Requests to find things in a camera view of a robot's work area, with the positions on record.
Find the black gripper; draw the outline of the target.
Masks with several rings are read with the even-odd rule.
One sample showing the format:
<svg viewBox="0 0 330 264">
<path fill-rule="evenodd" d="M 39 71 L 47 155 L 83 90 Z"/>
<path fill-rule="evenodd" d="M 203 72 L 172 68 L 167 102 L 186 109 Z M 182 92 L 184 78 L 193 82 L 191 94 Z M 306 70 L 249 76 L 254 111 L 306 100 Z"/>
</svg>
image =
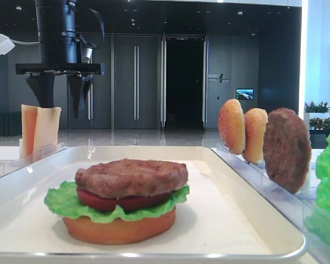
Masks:
<svg viewBox="0 0 330 264">
<path fill-rule="evenodd" d="M 55 75 L 68 75 L 67 80 L 72 97 L 73 116 L 78 119 L 85 109 L 87 94 L 93 83 L 93 75 L 104 75 L 104 63 L 17 63 L 18 75 L 29 75 L 26 82 L 36 96 L 40 107 L 53 108 L 53 88 Z"/>
</svg>

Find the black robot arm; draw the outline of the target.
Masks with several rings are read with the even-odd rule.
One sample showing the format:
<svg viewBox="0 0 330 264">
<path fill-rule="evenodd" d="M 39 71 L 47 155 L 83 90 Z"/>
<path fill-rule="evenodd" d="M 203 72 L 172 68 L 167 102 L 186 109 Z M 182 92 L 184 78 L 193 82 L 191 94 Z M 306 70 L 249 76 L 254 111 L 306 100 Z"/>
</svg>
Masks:
<svg viewBox="0 0 330 264">
<path fill-rule="evenodd" d="M 40 63 L 18 63 L 16 74 L 27 75 L 26 82 L 40 107 L 52 108 L 54 79 L 67 76 L 73 114 L 84 108 L 95 75 L 105 74 L 104 63 L 82 62 L 84 50 L 96 49 L 75 30 L 76 1 L 36 1 Z"/>
</svg>

